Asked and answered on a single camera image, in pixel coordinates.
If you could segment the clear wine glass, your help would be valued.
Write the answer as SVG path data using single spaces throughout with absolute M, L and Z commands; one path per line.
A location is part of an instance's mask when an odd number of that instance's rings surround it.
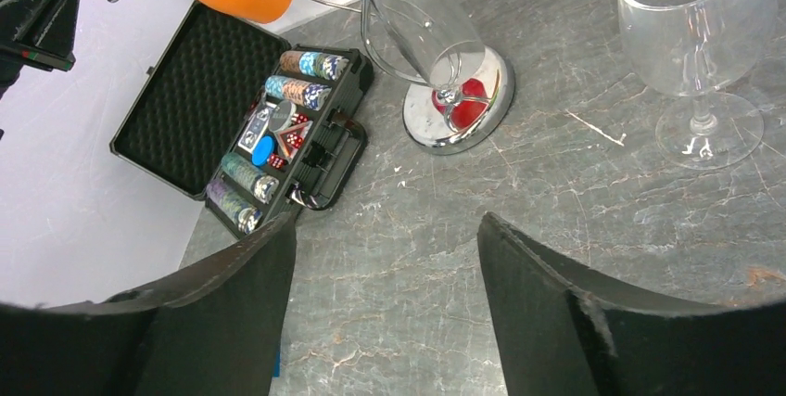
M 376 52 L 373 25 L 381 26 L 414 70 L 407 74 Z M 485 46 L 457 0 L 361 0 L 361 39 L 387 74 L 453 99 L 484 61 Z
M 714 170 L 748 157 L 764 133 L 761 112 L 728 92 L 763 56 L 778 0 L 617 0 L 632 69 L 671 99 L 655 127 L 677 165 Z

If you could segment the blue poker chip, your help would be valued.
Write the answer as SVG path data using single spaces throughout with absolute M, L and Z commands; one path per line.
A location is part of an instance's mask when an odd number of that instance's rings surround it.
M 265 135 L 257 143 L 251 154 L 251 162 L 255 166 L 263 166 L 268 163 L 271 155 L 275 154 L 276 142 L 273 137 Z

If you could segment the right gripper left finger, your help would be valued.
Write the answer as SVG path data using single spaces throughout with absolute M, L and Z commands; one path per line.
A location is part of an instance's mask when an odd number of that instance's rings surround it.
M 281 215 L 102 302 L 1 308 L 5 395 L 265 395 L 296 262 Z

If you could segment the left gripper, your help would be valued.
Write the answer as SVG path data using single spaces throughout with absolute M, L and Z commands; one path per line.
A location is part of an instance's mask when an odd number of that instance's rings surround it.
M 1 0 L 1 92 L 24 67 L 71 70 L 80 0 Z

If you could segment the black poker chip case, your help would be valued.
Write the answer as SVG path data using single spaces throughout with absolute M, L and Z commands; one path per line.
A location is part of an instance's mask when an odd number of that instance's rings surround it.
M 196 2 L 109 147 L 240 238 L 336 204 L 368 142 L 353 116 L 373 81 L 356 48 L 291 45 Z M 265 135 L 275 154 L 255 166 Z

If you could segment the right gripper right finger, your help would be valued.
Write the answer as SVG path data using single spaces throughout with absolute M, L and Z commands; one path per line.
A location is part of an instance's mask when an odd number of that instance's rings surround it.
M 477 247 L 511 395 L 781 395 L 785 303 L 730 308 L 636 287 L 495 213 Z

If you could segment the chrome wine glass rack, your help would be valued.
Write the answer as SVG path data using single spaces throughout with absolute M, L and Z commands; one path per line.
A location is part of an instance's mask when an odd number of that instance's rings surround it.
M 240 19 L 269 23 L 293 0 L 198 1 Z M 514 72 L 482 42 L 459 2 L 359 1 L 367 55 L 409 86 L 402 119 L 410 139 L 436 155 L 457 154 L 486 140 L 511 106 Z

